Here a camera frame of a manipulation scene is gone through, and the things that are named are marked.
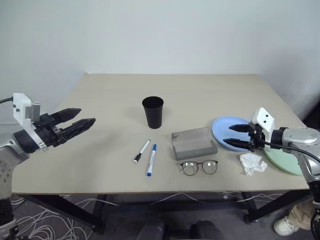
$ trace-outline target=glasses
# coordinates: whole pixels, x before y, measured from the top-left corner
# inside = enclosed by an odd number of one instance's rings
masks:
[[[180,165],[182,167],[181,172],[188,176],[195,175],[198,172],[199,165],[201,165],[202,170],[209,175],[214,174],[218,168],[218,162],[215,160],[207,160],[199,163],[194,161],[186,161]]]

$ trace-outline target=green plate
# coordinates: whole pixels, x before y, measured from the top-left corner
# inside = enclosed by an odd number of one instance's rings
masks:
[[[264,153],[268,159],[281,170],[293,175],[303,175],[297,158],[292,154],[285,153],[281,149],[270,149],[269,151],[264,149]]]

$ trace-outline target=blue plate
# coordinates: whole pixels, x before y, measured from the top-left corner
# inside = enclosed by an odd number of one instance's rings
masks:
[[[229,129],[230,126],[236,124],[248,124],[248,121],[236,116],[223,116],[217,118],[212,124],[212,133],[215,139],[227,149],[236,152],[248,152],[247,149],[231,146],[224,142],[224,139],[239,139],[249,141],[250,137],[247,132],[237,132]]]

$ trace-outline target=plastic cup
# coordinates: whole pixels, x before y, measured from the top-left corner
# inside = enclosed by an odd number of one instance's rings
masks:
[[[151,129],[158,129],[162,124],[162,107],[164,101],[158,96],[149,96],[143,99],[146,120]]]

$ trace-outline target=white marker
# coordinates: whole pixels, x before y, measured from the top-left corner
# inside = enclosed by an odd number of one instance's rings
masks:
[[[137,163],[139,161],[139,159],[141,158],[141,155],[144,153],[144,151],[146,150],[146,148],[148,147],[150,143],[150,139],[148,139],[148,141],[146,141],[146,143],[144,144],[144,146],[142,147],[142,149],[140,150],[140,152],[138,153],[137,156],[135,156],[133,162]]]
[[[157,150],[157,144],[153,144],[150,162],[149,162],[149,166],[148,166],[148,172],[146,174],[148,177],[151,177],[151,174],[152,174],[152,168],[153,168],[154,162],[155,162],[156,150]]]

